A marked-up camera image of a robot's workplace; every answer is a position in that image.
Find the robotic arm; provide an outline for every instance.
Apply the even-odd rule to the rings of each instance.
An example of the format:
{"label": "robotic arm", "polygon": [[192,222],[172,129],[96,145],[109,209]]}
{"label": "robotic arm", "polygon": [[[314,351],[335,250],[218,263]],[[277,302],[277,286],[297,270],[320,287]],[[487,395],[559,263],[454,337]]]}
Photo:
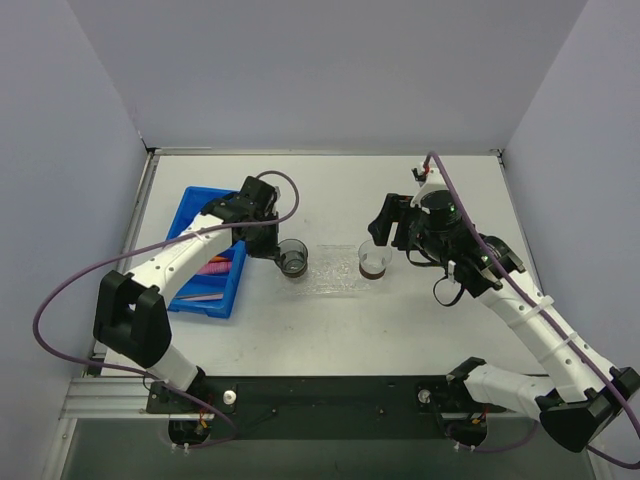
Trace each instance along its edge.
{"label": "robotic arm", "polygon": [[[277,198],[275,187],[247,177],[239,193],[205,205],[181,236],[225,223],[277,219]],[[197,234],[124,275],[109,272],[100,283],[94,337],[171,386],[193,391],[204,372],[171,344],[164,299],[172,299],[209,259],[241,240],[250,256],[278,264],[278,226],[273,224]]]}
{"label": "robotic arm", "polygon": [[471,358],[447,376],[452,387],[466,390],[476,402],[494,404],[540,421],[545,430],[565,448],[581,451],[613,418],[621,406],[598,376],[543,318],[545,310],[580,350],[628,399],[640,388],[640,377],[632,368],[617,369],[599,355],[552,307],[522,261],[499,238],[480,234],[500,264],[531,298],[530,307],[507,282],[483,252],[462,221],[453,197],[436,168],[420,165],[413,170],[420,184],[411,197],[388,194],[379,216],[369,225],[376,245],[386,245],[391,225],[398,223],[391,245],[407,252],[417,250],[439,266],[446,277],[461,285],[482,304],[500,316],[533,353],[548,377],[508,372],[484,360]]}

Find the dark liquid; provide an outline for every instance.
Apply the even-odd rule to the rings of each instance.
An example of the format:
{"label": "dark liquid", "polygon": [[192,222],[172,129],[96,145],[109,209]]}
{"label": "dark liquid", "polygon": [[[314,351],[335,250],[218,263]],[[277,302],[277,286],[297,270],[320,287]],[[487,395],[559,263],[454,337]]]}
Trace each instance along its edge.
{"label": "dark liquid", "polygon": [[379,278],[384,277],[384,272],[386,272],[387,269],[385,268],[383,271],[381,271],[380,273],[367,273],[362,269],[362,265],[360,265],[360,275],[362,275],[364,278],[368,279],[368,280],[378,280]]}

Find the clear plastic cup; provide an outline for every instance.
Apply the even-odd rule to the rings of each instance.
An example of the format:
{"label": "clear plastic cup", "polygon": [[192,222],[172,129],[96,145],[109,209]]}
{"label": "clear plastic cup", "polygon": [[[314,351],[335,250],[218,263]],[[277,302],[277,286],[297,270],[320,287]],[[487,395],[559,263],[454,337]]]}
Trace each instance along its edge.
{"label": "clear plastic cup", "polygon": [[358,250],[358,258],[360,259],[360,274],[369,280],[377,280],[382,278],[387,270],[387,266],[391,263],[393,251],[391,247],[385,245],[378,247],[373,240],[367,240]]}
{"label": "clear plastic cup", "polygon": [[282,273],[289,278],[297,278],[307,271],[309,251],[300,240],[289,238],[278,244],[280,254],[276,264]]}

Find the gray wall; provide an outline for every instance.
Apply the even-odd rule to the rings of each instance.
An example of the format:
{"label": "gray wall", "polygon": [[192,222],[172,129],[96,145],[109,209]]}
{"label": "gray wall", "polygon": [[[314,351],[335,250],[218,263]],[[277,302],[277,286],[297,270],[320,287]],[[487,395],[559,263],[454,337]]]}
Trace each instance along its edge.
{"label": "gray wall", "polygon": [[70,0],[154,147],[504,147],[586,0]]}
{"label": "gray wall", "polygon": [[[39,478],[72,372],[31,317],[80,267],[115,253],[145,151],[64,0],[0,2],[0,477]],[[97,276],[64,294],[46,338],[86,354]]]}
{"label": "gray wall", "polygon": [[[543,286],[588,342],[640,368],[640,2],[590,0],[506,149]],[[634,402],[640,410],[640,402]],[[626,418],[603,434],[638,460]],[[619,478],[637,478],[620,471]]]}

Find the blue tray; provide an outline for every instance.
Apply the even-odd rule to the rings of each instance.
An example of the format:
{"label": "blue tray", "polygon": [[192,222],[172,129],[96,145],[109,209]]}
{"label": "blue tray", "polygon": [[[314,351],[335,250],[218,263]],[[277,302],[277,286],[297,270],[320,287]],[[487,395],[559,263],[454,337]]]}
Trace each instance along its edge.
{"label": "blue tray", "polygon": [[[173,219],[167,240],[175,238],[191,224],[193,218],[200,212],[202,207],[214,198],[223,197],[232,193],[231,190],[219,190],[217,188],[188,187],[184,191],[182,201]],[[227,257],[232,261],[231,271],[216,275],[194,275],[184,287],[180,289],[176,296],[192,295],[197,293],[222,293],[222,300],[210,300],[206,302],[194,302],[183,299],[173,299],[169,304],[172,312],[191,312],[208,315],[209,317],[229,318],[231,309],[238,291],[240,275],[247,250],[244,242],[237,242],[226,252],[218,254]]]}

